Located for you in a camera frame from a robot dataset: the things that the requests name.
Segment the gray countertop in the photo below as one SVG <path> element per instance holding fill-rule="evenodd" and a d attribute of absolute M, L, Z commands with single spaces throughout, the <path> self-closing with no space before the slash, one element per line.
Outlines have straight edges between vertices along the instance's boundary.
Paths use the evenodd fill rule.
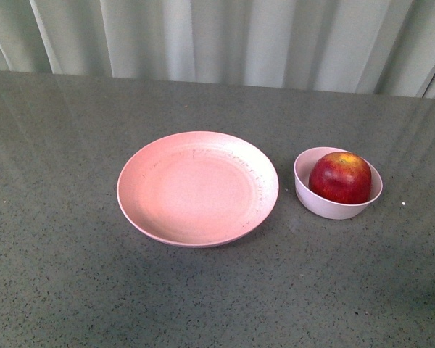
<path fill-rule="evenodd" d="M 278 201 L 245 237 L 138 232 L 116 183 L 141 147 L 217 131 L 261 149 Z M 384 181 L 308 212 L 296 156 L 357 152 Z M 435 347 L 435 99 L 0 72 L 0 347 Z"/>

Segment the pink plate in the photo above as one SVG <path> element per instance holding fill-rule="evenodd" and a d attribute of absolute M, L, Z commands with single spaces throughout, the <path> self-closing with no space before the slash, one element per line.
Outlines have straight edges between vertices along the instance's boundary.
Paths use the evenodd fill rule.
<path fill-rule="evenodd" d="M 277 196 L 277 172 L 258 148 L 205 131 L 148 144 L 117 182 L 127 219 L 147 236 L 181 247 L 213 247 L 246 235 Z"/>

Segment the white curtain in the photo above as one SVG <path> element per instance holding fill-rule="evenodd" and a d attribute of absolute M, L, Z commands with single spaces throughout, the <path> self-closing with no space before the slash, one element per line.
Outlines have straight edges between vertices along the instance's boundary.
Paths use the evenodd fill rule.
<path fill-rule="evenodd" d="M 435 0 L 0 0 L 0 70 L 435 98 Z"/>

